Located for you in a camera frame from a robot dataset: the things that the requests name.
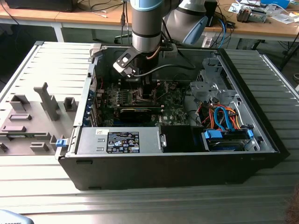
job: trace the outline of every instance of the metal workbench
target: metal workbench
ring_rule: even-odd
[[[79,66],[88,63],[88,46],[76,43],[34,46],[0,99],[13,91],[33,61],[46,60],[45,53],[56,54],[57,58],[51,60],[54,68],[55,63]],[[64,57],[81,54],[86,58],[61,59],[62,54]],[[54,88],[52,94],[62,98],[66,92],[55,92],[58,90],[62,91]],[[80,96],[80,89],[74,96]],[[292,130],[299,132],[296,126]],[[299,180],[299,141],[286,140],[291,155],[277,167],[259,171],[244,184],[189,188],[79,191],[53,155],[0,156],[0,209],[26,215],[36,224],[280,224],[287,200]]]

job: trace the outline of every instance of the connector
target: connector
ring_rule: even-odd
[[[123,27],[126,24],[126,16],[124,13],[121,14],[121,26]]]

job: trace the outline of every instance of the blue clip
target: blue clip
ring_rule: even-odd
[[[207,130],[205,131],[205,138],[206,139],[222,139],[221,131],[219,130]]]
[[[251,130],[247,130],[248,136],[252,139],[253,138],[253,132]]]
[[[67,147],[66,139],[58,139],[56,141],[56,147]]]

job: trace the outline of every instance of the power supply label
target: power supply label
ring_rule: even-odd
[[[140,153],[139,132],[108,132],[107,153]]]

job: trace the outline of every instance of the gray plastic block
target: gray plastic block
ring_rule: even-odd
[[[28,113],[12,113],[8,118],[11,121],[26,121],[32,119],[32,117]]]
[[[45,134],[36,134],[36,135],[34,135],[34,137],[38,140],[50,140],[51,139],[51,135],[49,132],[47,132]]]
[[[4,126],[2,128],[3,132],[25,132],[26,128],[25,126]]]
[[[3,151],[3,152],[6,152],[8,150],[8,147],[6,145],[4,145],[2,142],[0,142],[0,149]]]
[[[55,135],[52,135],[52,137],[50,139],[50,145],[52,145],[52,147],[55,150],[55,152],[57,150],[56,141],[57,141],[57,139],[56,139]]]
[[[77,111],[77,104],[74,97],[66,97],[64,99],[64,108],[67,112],[76,112]]]
[[[24,112],[26,111],[23,104],[29,104],[29,101],[25,97],[25,95],[14,95],[11,101],[9,102],[16,112]]]
[[[32,142],[30,148],[33,152],[47,152],[49,150],[44,142]]]
[[[58,120],[59,115],[57,114],[55,108],[57,107],[57,101],[55,97],[50,95],[47,92],[48,84],[44,83],[41,87],[34,87],[34,91],[39,94],[42,99],[43,107],[48,112],[51,120]]]

